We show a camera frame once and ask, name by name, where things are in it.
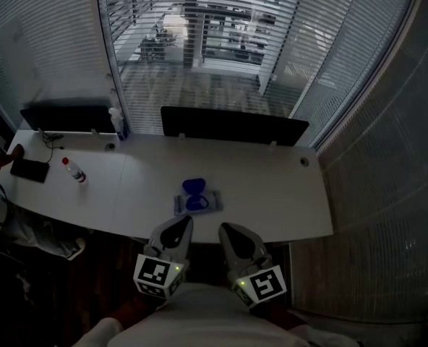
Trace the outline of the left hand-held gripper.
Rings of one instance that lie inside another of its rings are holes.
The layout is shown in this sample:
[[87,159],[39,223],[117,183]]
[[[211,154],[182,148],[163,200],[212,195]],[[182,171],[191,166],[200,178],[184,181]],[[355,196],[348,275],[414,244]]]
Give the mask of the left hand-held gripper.
[[189,215],[176,216],[155,228],[134,269],[133,281],[140,293],[165,300],[174,295],[189,266],[193,228]]

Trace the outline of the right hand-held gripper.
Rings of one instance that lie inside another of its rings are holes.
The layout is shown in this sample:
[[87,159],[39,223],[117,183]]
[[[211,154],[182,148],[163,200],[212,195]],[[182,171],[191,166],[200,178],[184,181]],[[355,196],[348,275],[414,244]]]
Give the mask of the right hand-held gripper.
[[273,264],[258,234],[234,223],[221,224],[218,234],[232,291],[247,307],[255,307],[287,291],[281,267]]

